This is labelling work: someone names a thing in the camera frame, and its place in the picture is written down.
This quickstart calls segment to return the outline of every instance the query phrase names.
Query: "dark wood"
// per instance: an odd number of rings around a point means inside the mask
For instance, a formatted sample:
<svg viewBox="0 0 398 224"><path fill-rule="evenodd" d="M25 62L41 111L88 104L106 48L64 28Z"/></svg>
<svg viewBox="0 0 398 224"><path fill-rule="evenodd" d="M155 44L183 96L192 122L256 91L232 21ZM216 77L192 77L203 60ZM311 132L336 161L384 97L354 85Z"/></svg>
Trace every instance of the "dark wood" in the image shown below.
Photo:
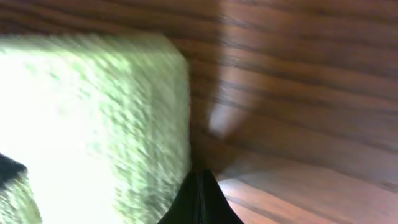
<svg viewBox="0 0 398 224"><path fill-rule="evenodd" d="M398 223L398 2L0 0L3 34L161 32L246 223Z"/></svg>

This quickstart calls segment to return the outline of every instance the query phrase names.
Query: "brown wood grain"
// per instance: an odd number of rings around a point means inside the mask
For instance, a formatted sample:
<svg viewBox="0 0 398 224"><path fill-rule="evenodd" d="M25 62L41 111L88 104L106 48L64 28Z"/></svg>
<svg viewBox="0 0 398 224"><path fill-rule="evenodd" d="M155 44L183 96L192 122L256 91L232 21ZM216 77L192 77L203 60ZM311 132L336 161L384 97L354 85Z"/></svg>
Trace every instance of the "brown wood grain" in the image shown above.
<svg viewBox="0 0 398 224"><path fill-rule="evenodd" d="M0 0L2 34L161 32L246 223L398 223L398 2Z"/></svg>

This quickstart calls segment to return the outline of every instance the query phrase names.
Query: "white and green object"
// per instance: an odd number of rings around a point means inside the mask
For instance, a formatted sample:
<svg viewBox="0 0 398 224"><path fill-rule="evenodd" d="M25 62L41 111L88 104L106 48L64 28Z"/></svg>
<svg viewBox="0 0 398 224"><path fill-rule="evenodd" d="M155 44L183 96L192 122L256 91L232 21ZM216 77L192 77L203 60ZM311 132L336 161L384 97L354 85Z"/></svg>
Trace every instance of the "white and green object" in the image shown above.
<svg viewBox="0 0 398 224"><path fill-rule="evenodd" d="M0 223L155 224L190 169L187 63L164 37L0 37Z"/></svg>

